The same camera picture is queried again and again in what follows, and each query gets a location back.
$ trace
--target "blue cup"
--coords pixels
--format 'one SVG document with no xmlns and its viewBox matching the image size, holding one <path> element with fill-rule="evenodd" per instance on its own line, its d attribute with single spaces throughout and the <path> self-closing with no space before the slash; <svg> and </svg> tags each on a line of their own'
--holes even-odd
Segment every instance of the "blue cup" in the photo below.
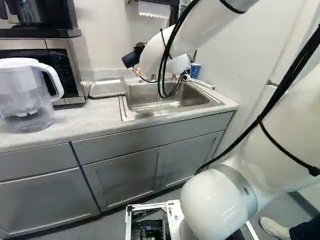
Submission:
<svg viewBox="0 0 320 240">
<path fill-rule="evenodd" d="M 190 66 L 190 77 L 192 79 L 198 79 L 200 69 L 201 69 L 201 64 L 199 64 L 199 63 L 191 63 L 191 66 Z"/>
</svg>

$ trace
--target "coffee maker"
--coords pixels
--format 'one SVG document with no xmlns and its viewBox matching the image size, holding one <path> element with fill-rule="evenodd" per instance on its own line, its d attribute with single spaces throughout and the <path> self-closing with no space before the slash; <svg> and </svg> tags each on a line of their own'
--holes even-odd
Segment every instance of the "coffee maker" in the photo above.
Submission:
<svg viewBox="0 0 320 240">
<path fill-rule="evenodd" d="M 10 28 L 0 38 L 73 38 L 81 36 L 73 0 L 0 0 L 0 19 Z"/>
</svg>

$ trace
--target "white sneaker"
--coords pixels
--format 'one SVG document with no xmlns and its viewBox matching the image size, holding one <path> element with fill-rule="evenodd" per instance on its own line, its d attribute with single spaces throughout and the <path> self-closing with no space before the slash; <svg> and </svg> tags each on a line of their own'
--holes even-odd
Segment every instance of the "white sneaker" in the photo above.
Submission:
<svg viewBox="0 0 320 240">
<path fill-rule="evenodd" d="M 273 221 L 268 217 L 261 217 L 260 218 L 260 225 L 263 230 L 266 231 L 267 234 L 280 239 L 280 240 L 291 240 L 289 228 L 284 227 Z"/>
</svg>

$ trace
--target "floor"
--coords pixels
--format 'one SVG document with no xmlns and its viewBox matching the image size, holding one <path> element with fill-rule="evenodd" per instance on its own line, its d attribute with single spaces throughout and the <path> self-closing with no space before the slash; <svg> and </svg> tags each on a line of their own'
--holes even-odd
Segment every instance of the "floor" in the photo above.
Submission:
<svg viewBox="0 0 320 240">
<path fill-rule="evenodd" d="M 180 191 L 178 189 L 154 198 L 147 203 L 179 199 Z M 284 195 L 266 206 L 250 220 L 260 240 L 275 240 L 260 227 L 259 218 L 261 216 L 271 217 L 285 226 L 295 226 L 311 219 L 311 216 L 291 196 Z M 125 211 L 122 210 L 97 221 L 37 237 L 34 240 L 125 240 L 125 229 Z"/>
</svg>

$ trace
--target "gray cabinet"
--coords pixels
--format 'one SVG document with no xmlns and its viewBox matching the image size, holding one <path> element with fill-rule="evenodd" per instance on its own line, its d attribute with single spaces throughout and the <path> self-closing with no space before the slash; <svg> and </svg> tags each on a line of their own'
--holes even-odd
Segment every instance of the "gray cabinet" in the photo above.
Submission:
<svg viewBox="0 0 320 240">
<path fill-rule="evenodd" d="M 83 166 L 102 211 L 150 194 L 160 184 L 159 148 Z"/>
<path fill-rule="evenodd" d="M 179 141 L 161 148 L 161 188 L 186 181 L 198 167 L 212 158 L 224 131 Z"/>
<path fill-rule="evenodd" d="M 0 153 L 0 181 L 78 166 L 70 143 Z"/>
<path fill-rule="evenodd" d="M 0 237 L 63 225 L 99 213 L 81 170 L 0 183 Z"/>
<path fill-rule="evenodd" d="M 225 112 L 72 142 L 82 165 L 164 146 L 225 130 L 233 112 Z"/>
</svg>

